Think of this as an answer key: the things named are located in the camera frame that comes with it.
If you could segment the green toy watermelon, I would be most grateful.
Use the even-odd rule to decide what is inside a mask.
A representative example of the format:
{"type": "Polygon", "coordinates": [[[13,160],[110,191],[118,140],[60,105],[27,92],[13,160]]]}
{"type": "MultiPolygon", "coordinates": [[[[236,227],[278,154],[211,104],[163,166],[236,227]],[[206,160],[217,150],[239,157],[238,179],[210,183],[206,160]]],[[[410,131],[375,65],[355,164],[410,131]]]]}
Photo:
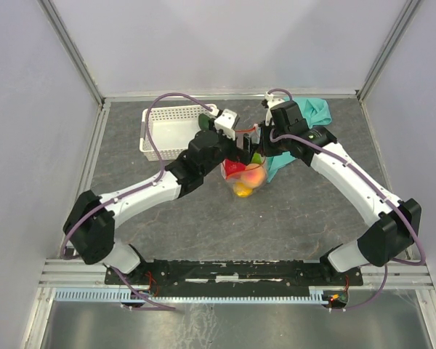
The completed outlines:
{"type": "Polygon", "coordinates": [[[265,157],[262,156],[259,153],[255,153],[251,159],[251,163],[252,164],[258,164],[258,165],[262,165],[263,163],[265,163],[265,157]]]}

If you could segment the red toy apple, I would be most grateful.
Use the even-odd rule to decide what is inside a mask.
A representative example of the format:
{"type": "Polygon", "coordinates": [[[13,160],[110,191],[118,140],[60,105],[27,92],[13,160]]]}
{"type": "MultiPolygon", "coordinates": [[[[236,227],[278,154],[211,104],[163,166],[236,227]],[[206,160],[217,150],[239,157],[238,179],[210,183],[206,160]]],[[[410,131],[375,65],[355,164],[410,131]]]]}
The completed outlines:
{"type": "Polygon", "coordinates": [[[241,162],[225,159],[223,162],[225,176],[228,177],[234,173],[242,172],[246,169],[246,165],[241,162]]]}

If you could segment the toy peach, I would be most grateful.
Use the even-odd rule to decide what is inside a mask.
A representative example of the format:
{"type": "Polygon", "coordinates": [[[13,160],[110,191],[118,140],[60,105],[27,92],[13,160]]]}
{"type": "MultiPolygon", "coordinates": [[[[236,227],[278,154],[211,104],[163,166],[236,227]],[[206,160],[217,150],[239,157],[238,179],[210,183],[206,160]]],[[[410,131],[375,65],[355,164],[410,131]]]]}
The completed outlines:
{"type": "Polygon", "coordinates": [[[266,169],[263,165],[249,164],[241,173],[241,182],[252,188],[258,188],[266,180],[266,169]]]}

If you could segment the clear zip top bag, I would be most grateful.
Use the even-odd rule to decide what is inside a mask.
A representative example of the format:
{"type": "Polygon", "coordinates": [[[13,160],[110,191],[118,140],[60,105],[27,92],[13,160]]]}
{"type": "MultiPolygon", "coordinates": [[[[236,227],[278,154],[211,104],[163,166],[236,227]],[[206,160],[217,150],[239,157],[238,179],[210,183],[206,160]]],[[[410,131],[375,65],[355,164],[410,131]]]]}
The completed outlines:
{"type": "Polygon", "coordinates": [[[235,153],[220,166],[223,179],[239,198],[254,194],[268,178],[267,157],[260,147],[260,131],[258,124],[250,129],[236,130],[235,153]]]}

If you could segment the dark green toy avocado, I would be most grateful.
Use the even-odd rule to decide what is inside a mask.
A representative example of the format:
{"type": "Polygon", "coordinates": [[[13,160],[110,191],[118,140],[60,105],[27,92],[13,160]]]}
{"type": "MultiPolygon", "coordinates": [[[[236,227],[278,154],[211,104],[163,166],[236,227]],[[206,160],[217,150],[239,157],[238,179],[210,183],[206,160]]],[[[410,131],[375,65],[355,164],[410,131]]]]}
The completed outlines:
{"type": "Polygon", "coordinates": [[[210,130],[212,118],[205,113],[198,115],[198,126],[200,130],[210,130]]]}

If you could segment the yellow toy lemon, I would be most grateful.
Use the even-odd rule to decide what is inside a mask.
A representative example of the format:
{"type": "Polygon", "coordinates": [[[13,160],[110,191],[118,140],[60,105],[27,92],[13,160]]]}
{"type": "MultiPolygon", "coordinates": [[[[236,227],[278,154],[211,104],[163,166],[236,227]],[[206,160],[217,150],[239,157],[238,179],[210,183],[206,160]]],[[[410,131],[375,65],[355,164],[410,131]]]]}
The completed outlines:
{"type": "Polygon", "coordinates": [[[233,193],[240,198],[247,198],[253,193],[253,189],[244,185],[241,182],[235,182],[233,184],[233,193]]]}

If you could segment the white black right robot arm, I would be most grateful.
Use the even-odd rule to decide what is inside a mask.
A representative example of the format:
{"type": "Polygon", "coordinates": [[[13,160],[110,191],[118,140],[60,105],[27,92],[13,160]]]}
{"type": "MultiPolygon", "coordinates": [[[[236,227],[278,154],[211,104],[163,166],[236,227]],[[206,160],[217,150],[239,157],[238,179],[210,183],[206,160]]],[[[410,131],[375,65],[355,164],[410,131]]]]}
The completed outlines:
{"type": "Polygon", "coordinates": [[[416,200],[404,201],[378,184],[324,126],[309,127],[295,101],[268,95],[262,104],[267,110],[259,124],[263,154],[289,152],[303,161],[333,184],[368,226],[356,240],[321,257],[322,281],[336,284],[345,272],[367,264],[382,267],[418,244],[421,206],[416,200]]]}

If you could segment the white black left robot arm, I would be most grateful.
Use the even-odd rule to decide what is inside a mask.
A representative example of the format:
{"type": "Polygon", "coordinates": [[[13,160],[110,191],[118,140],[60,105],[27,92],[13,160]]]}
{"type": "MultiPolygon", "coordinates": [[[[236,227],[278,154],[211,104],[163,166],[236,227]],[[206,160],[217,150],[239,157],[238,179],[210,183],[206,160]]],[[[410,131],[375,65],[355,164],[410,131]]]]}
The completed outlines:
{"type": "Polygon", "coordinates": [[[62,228],[65,243],[71,243],[87,264],[103,263],[121,272],[132,284],[141,282],[146,266],[135,248],[115,238],[127,220],[199,188],[204,178],[224,160],[249,164],[257,144],[250,135],[231,140],[222,131],[198,132],[186,150],[151,178],[112,193],[79,195],[62,228]]]}

